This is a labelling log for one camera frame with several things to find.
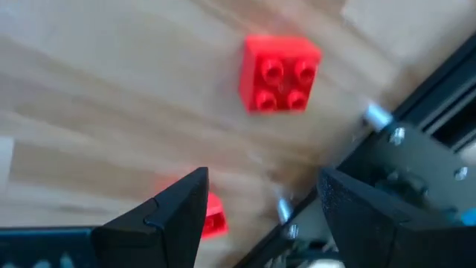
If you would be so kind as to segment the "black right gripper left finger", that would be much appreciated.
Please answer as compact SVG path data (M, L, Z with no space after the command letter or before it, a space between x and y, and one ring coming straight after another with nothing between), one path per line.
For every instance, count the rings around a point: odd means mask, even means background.
M205 224L208 169L199 167L91 234L101 267L193 267Z

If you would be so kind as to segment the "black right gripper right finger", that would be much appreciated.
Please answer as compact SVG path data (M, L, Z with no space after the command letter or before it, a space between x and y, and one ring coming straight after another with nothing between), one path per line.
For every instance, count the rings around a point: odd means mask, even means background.
M475 228L417 208L333 168L318 195L346 267L475 268Z

